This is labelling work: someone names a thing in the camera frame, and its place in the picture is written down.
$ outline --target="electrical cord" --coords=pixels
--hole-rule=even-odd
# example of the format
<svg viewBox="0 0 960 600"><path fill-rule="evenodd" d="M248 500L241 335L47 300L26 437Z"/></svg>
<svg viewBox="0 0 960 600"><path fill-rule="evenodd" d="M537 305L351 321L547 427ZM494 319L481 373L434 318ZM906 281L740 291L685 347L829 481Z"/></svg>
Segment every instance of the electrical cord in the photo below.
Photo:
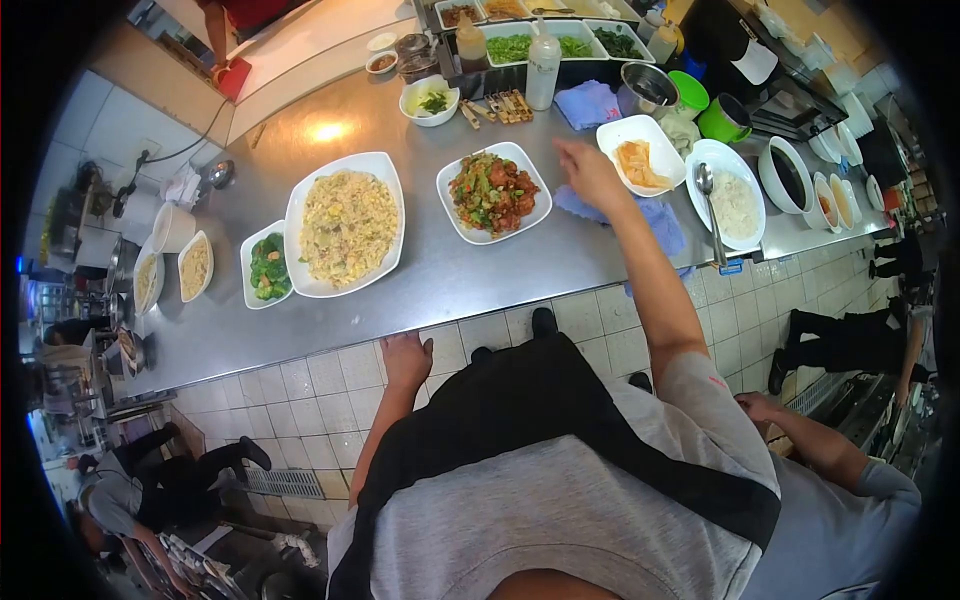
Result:
<svg viewBox="0 0 960 600"><path fill-rule="evenodd" d="M169 159L169 158L173 158L174 156L179 156L179 155L183 154L184 152L190 150L191 148L193 148L194 146L196 146L196 145L199 144L200 142L204 141L204 140L206 139L207 135L210 133L210 130L213 129L213 125L217 122L217 118L220 116L220 111L224 109L224 106L227 105L227 102L228 102L228 101L229 101L229 98L224 98L224 101L220 104L220 107L217 108L217 112L213 115L213 120L210 121L210 125L209 125L209 127L206 128L206 131L205 131L203 134L201 134L201 136L198 137L195 142L193 142L192 144L190 144L190 145L187 146L186 148L183 148L182 150L179 150L179 151L177 151L177 152L174 152L173 154L168 155L168 156L161 156L160 158L148 158L148 156L150 156L150 153L147 152L146 150L144 150L142 153L140 153L140 158L138 158L138 159L136 160L136 166L135 166L135 168L133 169L133 177L131 178L130 183L128 183L127 185L124 185L124 186L121 187L119 190L117 190L116 196L114 196L113 199L114 199L114 200L119 200L119 199L123 198L124 196L129 196L130 194L132 194L132 193L136 190L136 176L139 175L140 169L143 168L143 165L145 165L145 164L151 164L151 163L154 163L154 162L161 162L161 161L163 161L163 160L167 160L167 159Z"/></svg>

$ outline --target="red shirt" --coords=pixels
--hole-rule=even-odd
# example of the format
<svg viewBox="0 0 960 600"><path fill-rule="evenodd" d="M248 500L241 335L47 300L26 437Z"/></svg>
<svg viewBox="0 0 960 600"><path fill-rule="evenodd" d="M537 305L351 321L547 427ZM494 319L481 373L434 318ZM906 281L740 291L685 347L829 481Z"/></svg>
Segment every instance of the red shirt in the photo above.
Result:
<svg viewBox="0 0 960 600"><path fill-rule="evenodd" d="M210 2L224 7L227 18L237 29L255 27L287 6L287 0L197 0L201 8Z"/></svg>

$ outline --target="metal spoon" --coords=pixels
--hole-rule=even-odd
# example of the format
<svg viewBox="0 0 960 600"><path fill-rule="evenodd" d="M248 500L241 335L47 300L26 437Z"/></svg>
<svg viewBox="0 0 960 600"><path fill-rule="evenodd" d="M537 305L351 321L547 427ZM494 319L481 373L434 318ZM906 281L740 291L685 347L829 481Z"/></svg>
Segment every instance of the metal spoon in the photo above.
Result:
<svg viewBox="0 0 960 600"><path fill-rule="evenodd" d="M573 9L533 9L531 12L537 16L540 16L545 12L558 12L560 14L574 14L576 11L574 11Z"/></svg>
<svg viewBox="0 0 960 600"><path fill-rule="evenodd" d="M713 233L713 260L721 267L726 267L727 254L723 252L723 242L720 241L720 227L717 226L717 216L713 212L713 202L710 201L710 192L713 191L713 172L710 171L710 166L705 162L697 165L695 181L697 189L707 200L707 208L710 211L710 231Z"/></svg>

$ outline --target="white rice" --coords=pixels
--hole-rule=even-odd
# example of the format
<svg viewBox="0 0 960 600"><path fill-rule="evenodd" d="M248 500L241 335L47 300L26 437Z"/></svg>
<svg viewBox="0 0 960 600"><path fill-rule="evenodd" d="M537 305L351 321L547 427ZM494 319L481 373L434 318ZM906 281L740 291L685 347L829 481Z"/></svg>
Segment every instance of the white rice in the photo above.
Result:
<svg viewBox="0 0 960 600"><path fill-rule="evenodd" d="M759 215L749 183L729 171L714 171L710 201L724 236L744 240L756 233Z"/></svg>

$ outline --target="black shoe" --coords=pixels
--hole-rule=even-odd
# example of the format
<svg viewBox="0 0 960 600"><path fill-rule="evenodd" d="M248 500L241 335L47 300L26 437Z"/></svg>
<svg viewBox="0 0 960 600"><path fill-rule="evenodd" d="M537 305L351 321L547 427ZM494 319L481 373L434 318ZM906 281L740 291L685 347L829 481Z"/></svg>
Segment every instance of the black shoe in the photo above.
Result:
<svg viewBox="0 0 960 600"><path fill-rule="evenodd" d="M794 346L800 343L800 336L803 333L800 330L800 325L797 323L797 320L800 318L800 310L794 308L790 311L790 328L786 334L786 344L788 346Z"/></svg>
<svg viewBox="0 0 960 600"><path fill-rule="evenodd" d="M532 324L535 340L549 337L559 331L557 329L557 318L553 316L553 311L546 306L534 310Z"/></svg>
<svg viewBox="0 0 960 600"><path fill-rule="evenodd" d="M786 367L783 366L783 349L774 350L774 362L770 366L770 376L767 377L767 389L774 396L779 396L783 390L783 379L786 379Z"/></svg>
<svg viewBox="0 0 960 600"><path fill-rule="evenodd" d="M258 446L253 440L247 436L240 438L240 446L243 448L242 456L246 459L250 459L257 463L260 468L263 470L270 470L273 467L273 464L270 462L270 455L264 451L263 448ZM237 479L240 478L240 473L237 473Z"/></svg>
<svg viewBox="0 0 960 600"><path fill-rule="evenodd" d="M644 390L648 394L652 394L654 392L654 386L652 383L650 383L650 377L648 377L647 373L643 371L637 371L630 375L630 379L627 379L627 383L635 388Z"/></svg>
<svg viewBox="0 0 960 600"><path fill-rule="evenodd" d="M491 356L493 356L493 350L487 348L486 346L481 346L470 353L470 363L479 364L490 360Z"/></svg>

